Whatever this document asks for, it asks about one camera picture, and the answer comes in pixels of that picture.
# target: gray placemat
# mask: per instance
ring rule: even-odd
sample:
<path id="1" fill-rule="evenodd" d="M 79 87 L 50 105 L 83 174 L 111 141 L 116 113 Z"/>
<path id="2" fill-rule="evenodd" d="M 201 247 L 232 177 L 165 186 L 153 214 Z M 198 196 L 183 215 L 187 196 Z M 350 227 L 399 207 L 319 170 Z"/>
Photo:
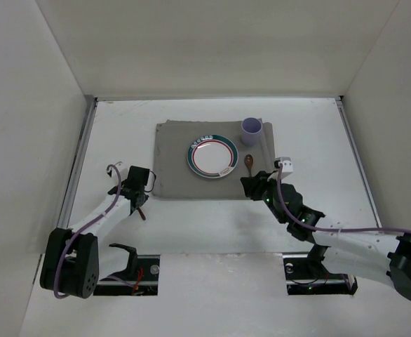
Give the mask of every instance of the gray placemat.
<path id="1" fill-rule="evenodd" d="M 240 178 L 248 176 L 244 157 L 254 158 L 252 173 L 274 170 L 274 135 L 271 123 L 263 124 L 260 141 L 246 147 L 240 140 L 241 121 L 199 122 L 167 121 L 157 124 L 154 172 L 157 180 L 153 194 L 166 199 L 245 199 Z M 199 137 L 217 134 L 230 139 L 238 150 L 238 164 L 227 176 L 202 178 L 187 163 L 187 150 Z"/>

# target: white enclosure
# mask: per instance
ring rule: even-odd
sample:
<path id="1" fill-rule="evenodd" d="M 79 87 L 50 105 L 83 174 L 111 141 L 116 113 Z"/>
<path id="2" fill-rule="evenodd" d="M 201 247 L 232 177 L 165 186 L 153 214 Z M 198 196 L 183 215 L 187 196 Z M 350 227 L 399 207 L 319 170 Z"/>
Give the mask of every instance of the white enclosure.
<path id="1" fill-rule="evenodd" d="M 105 174 L 105 163 L 121 160 L 126 166 L 153 167 L 157 123 L 166 119 L 241 120 L 257 111 L 258 117 L 272 124 L 276 157 L 292 157 L 294 173 L 284 183 L 292 183 L 306 205 L 340 221 L 345 228 L 374 227 L 376 219 L 339 106 L 334 98 L 100 102 L 70 222 L 74 225 L 87 216 L 114 185 L 114 179 Z M 411 336 L 411 303 L 383 284 L 361 279 L 362 275 L 357 275 L 360 288 L 354 297 L 314 296 L 309 303 L 303 296 L 288 296 L 285 277 L 279 275 L 283 268 L 279 252 L 308 251 L 311 244 L 293 239 L 263 202 L 163 200 L 151 196 L 142 209 L 146 221 L 137 214 L 127 217 L 109 233 L 105 245 L 127 244 L 139 254 L 161 254 L 157 298 L 61 301 L 35 286 L 22 336 L 84 336 L 98 330 L 94 324 L 62 318 L 77 317 L 76 312 L 82 312 L 83 317 L 98 317 L 99 336 L 107 331 L 134 329 L 147 336 L 169 331 L 187 337 L 195 326 L 200 327 L 197 336 L 239 335 L 243 331 L 250 336 L 276 336 L 280 331 L 285 337 L 338 336 L 341 331 L 352 336 L 378 335 L 380 331 Z M 326 319 L 317 318 L 319 307 L 325 308 Z M 347 310 L 338 315 L 341 308 Z M 106 312 L 110 319 L 100 319 Z M 133 319 L 118 312 L 134 312 Z M 157 312 L 166 313 L 162 318 Z M 307 320 L 299 323 L 294 319 L 297 312 Z M 382 315 L 388 317 L 387 328 Z M 333 319 L 341 320 L 341 330 L 334 328 Z M 56 329 L 55 324 L 62 321 L 66 322 L 64 328 Z"/>
<path id="2" fill-rule="evenodd" d="M 0 0 L 0 336 L 22 325 L 83 95 L 344 95 L 382 225 L 411 228 L 411 0 Z"/>

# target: cable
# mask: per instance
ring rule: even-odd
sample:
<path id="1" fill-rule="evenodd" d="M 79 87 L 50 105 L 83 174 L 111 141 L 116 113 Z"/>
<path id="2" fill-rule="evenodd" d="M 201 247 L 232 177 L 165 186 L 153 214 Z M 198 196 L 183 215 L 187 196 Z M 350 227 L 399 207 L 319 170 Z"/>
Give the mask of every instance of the cable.
<path id="1" fill-rule="evenodd" d="M 287 215 L 290 217 L 291 220 L 293 220 L 295 223 L 297 223 L 299 226 L 302 226 L 308 230 L 311 230 L 312 232 L 331 232 L 331 233 L 336 233 L 336 232 L 343 232 L 343 233 L 359 233 L 359 232 L 398 232 L 398 233 L 403 233 L 403 234 L 411 234 L 411 230 L 405 229 L 405 228 L 392 228 L 392 227 L 362 227 L 362 228 L 321 228 L 321 227 L 314 227 L 307 225 L 306 223 L 303 223 L 299 219 L 297 219 L 294 215 L 291 214 L 291 212 L 288 210 L 287 205 L 285 204 L 285 200 L 283 200 L 283 195 L 282 195 L 282 189 L 281 189 L 281 174 L 282 174 L 282 168 L 283 165 L 282 163 L 279 163 L 279 170 L 278 170 L 278 175 L 277 175 L 277 194 L 278 198 L 281 201 L 282 208 L 287 213 Z"/>
<path id="2" fill-rule="evenodd" d="M 328 280 L 329 280 L 329 274 L 326 274 L 324 283 L 315 285 L 315 286 L 313 287 L 313 289 L 319 288 L 320 286 L 325 286 L 325 284 L 327 283 Z"/>
<path id="3" fill-rule="evenodd" d="M 115 275 L 109 275 L 108 277 L 106 277 L 107 279 L 114 279 L 115 281 L 121 282 L 122 284 L 124 284 L 125 286 L 129 286 L 130 288 L 134 289 L 134 284 L 131 284 L 127 281 L 125 281 L 124 279 L 121 279 Z"/>
<path id="4" fill-rule="evenodd" d="M 142 281 L 143 278 L 143 268 L 140 267 L 140 270 L 137 271 L 137 280 L 135 281 L 134 284 L 131 284 L 127 281 L 125 281 L 124 279 L 121 279 L 120 277 L 117 277 L 115 275 L 109 275 L 108 277 L 106 277 L 107 279 L 114 279 L 115 281 L 121 282 L 122 284 L 124 284 L 125 286 L 129 286 L 130 288 L 133 289 L 132 295 L 135 295 L 135 291 L 137 290 L 137 286 L 140 283 L 140 281 Z"/>
<path id="5" fill-rule="evenodd" d="M 140 271 L 137 271 L 137 281 L 135 281 L 133 292 L 131 293 L 131 295 L 134 295 L 135 291 L 138 288 L 138 284 L 140 283 L 140 281 L 142 281 L 142 278 L 143 278 L 143 268 L 140 267 Z"/>
<path id="6" fill-rule="evenodd" d="M 151 193 L 151 192 L 152 192 L 152 190 L 154 189 L 154 186 L 155 186 L 155 184 L 156 184 L 156 179 L 157 179 L 157 176 L 156 176 L 156 174 L 155 174 L 153 171 L 149 171 L 149 172 L 151 172 L 152 175 L 154 176 L 154 180 L 152 181 L 152 189 L 150 189 L 149 191 L 146 191 L 146 190 L 145 190 L 146 193 Z"/>
<path id="7" fill-rule="evenodd" d="M 66 293 L 63 294 L 63 295 L 59 294 L 59 279 L 60 279 L 60 273 L 61 273 L 61 270 L 62 270 L 62 264 L 64 263 L 65 255 L 67 255 L 67 252 L 68 252 L 68 250 L 70 250 L 70 247 L 72 246 L 74 240 L 76 240 L 76 238 L 84 230 L 86 230 L 90 226 L 94 225 L 97 221 L 101 220 L 106 214 L 108 214 L 115 207 L 115 204 L 119 200 L 120 192 L 121 192 L 121 175 L 120 175 L 120 171 L 117 169 L 117 167 L 115 165 L 112 165 L 112 164 L 107 166 L 107 170 L 109 170 L 109 169 L 114 169 L 115 173 L 116 173 L 116 175 L 119 179 L 119 184 L 118 184 L 117 189 L 116 189 L 115 198 L 114 198 L 113 202 L 111 203 L 111 205 L 109 207 L 107 207 L 107 209 L 104 211 L 104 213 L 101 213 L 100 215 L 98 215 L 97 217 L 95 217 L 94 219 L 92 219 L 91 221 L 86 223 L 84 226 L 79 228 L 79 230 L 77 230 L 72 235 L 70 240 L 65 244 L 65 248 L 63 249 L 62 253 L 60 254 L 58 266 L 56 267 L 56 273 L 55 273 L 55 276 L 54 276 L 53 293 L 54 293 L 54 296 L 56 298 L 66 298 L 66 297 L 68 297 L 68 294 L 66 294 Z"/>
<path id="8" fill-rule="evenodd" d="M 346 286 L 347 286 L 347 289 L 349 290 L 349 293 L 351 292 L 351 282 L 349 282 L 349 279 L 346 277 L 346 275 L 345 274 L 341 274 L 341 277 L 343 278 L 343 280 L 344 280 L 344 283 L 346 284 Z"/>
<path id="9" fill-rule="evenodd" d="M 290 279 L 289 281 L 291 281 L 292 283 L 294 283 L 294 284 L 299 284 L 300 286 L 308 286 L 308 285 L 310 285 L 310 284 L 313 284 L 313 283 L 315 283 L 316 281 L 318 281 L 319 280 L 319 277 L 318 278 L 316 278 L 316 279 L 314 279 L 313 281 L 311 281 L 311 282 L 305 282 L 305 283 L 302 283 L 302 282 L 296 282 L 295 280 L 293 280 L 293 279 Z"/>

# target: white plate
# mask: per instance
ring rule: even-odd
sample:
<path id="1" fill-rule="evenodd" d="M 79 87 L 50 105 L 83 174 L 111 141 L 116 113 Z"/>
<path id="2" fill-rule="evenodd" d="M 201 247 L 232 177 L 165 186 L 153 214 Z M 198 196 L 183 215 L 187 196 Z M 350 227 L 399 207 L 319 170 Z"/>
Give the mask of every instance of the white plate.
<path id="1" fill-rule="evenodd" d="M 221 178 L 234 170 L 238 163 L 238 150 L 226 137 L 203 136 L 190 145 L 187 161 L 193 172 L 201 177 Z"/>

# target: wooden spoon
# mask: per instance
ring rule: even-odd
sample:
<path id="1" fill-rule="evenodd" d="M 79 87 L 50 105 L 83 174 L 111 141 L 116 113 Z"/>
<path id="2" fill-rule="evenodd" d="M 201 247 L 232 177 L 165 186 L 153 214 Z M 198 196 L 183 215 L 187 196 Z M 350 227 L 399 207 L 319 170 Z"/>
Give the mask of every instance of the wooden spoon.
<path id="1" fill-rule="evenodd" d="M 254 164 L 254 158 L 248 154 L 245 157 L 245 165 L 248 168 L 249 176 L 252 177 L 252 165 Z"/>

